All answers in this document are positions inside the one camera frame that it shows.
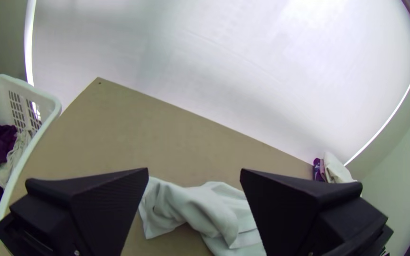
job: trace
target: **crumpled white towel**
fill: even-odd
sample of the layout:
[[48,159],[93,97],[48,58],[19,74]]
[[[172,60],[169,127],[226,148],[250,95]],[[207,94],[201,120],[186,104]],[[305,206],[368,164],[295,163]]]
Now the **crumpled white towel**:
[[6,188],[9,181],[12,169],[17,165],[20,160],[23,151],[31,141],[31,134],[28,130],[23,130],[21,133],[17,133],[17,139],[12,150],[7,153],[7,162],[0,164],[0,187]]
[[350,171],[330,152],[324,155],[325,177],[328,183],[356,182]]
[[183,188],[150,177],[139,206],[147,239],[188,222],[217,256],[264,256],[244,193],[223,182]]

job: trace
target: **cardboard surface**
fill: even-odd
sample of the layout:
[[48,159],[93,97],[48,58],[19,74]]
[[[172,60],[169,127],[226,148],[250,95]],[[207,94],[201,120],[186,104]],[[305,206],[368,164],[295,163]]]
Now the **cardboard surface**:
[[[66,179],[148,167],[181,186],[207,181],[241,189],[241,168],[311,179],[311,165],[262,142],[150,96],[97,78],[52,123],[28,159],[25,180]],[[0,243],[0,256],[8,256]],[[146,240],[136,215],[121,255],[211,255],[188,225]]]

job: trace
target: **white wall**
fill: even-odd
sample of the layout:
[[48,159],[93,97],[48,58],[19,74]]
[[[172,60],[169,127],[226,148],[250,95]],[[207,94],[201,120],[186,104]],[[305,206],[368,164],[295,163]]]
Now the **white wall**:
[[401,1],[165,3],[38,1],[34,86],[66,108],[101,76],[311,163],[351,158],[410,83]]
[[0,73],[26,80],[25,16],[28,0],[0,0]]
[[398,144],[410,126],[410,89],[399,108],[378,133],[356,154],[346,167],[352,177],[361,180]]
[[363,198],[389,217],[392,255],[410,245],[410,127],[399,144],[363,180]]

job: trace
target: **white plastic laundry basket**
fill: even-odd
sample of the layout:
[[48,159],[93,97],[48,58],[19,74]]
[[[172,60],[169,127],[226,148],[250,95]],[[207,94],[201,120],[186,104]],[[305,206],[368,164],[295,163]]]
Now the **white plastic laundry basket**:
[[0,74],[0,125],[14,125],[20,132],[35,132],[19,162],[14,166],[0,201],[0,220],[4,217],[10,195],[23,166],[45,130],[61,113],[57,98],[44,93],[23,80]]

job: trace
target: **tan table surface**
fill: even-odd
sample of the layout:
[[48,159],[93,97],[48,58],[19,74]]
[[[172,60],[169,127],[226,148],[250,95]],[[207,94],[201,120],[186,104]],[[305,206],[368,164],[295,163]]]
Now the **tan table surface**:
[[[97,78],[45,132],[9,204],[27,193],[27,178],[65,179],[138,167],[181,186],[223,181],[239,189],[243,167],[305,179],[311,179],[312,168],[208,119]],[[0,243],[0,256],[6,255]],[[121,255],[211,253],[188,225],[146,240],[136,214]]]

